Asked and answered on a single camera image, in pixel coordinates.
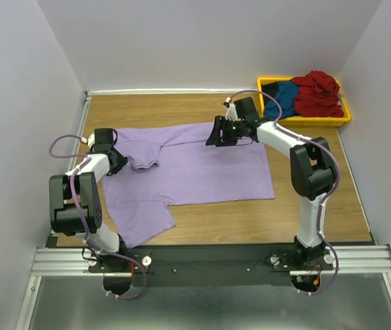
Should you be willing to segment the purple t shirt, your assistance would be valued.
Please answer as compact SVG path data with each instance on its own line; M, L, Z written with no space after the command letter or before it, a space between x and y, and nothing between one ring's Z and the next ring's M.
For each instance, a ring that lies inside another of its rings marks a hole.
M210 123L117 129L116 150L128 159L102 179L105 204L128 248L173 228L170 206L275 196L266 149L245 139L208 146Z

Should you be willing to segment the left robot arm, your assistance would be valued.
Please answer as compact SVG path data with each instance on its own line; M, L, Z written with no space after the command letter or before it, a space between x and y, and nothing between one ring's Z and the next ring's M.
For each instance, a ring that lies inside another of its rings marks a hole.
M59 155L57 142L74 138L88 147L84 153ZM121 235L111 231L103 221L103 207L98 183L117 174L128 159L116 150L118 133L113 128L95 129L89 137L62 135L53 141L49 154L56 159L74 159L79 163L68 172L49 179L50 225L54 232L76 237L91 251L86 261L103 269L122 272L133 268Z

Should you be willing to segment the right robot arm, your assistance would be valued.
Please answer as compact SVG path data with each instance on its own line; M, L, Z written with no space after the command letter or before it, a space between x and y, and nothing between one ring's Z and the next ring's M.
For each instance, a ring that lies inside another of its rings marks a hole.
M226 98L226 115L215 117L207 146L235 146L242 138L251 138L287 156L290 181L300 196L299 229L289 266L308 269L326 254L324 218L326 202L339 185L340 168L326 139L312 139L281 126L276 119L260 117L251 97Z

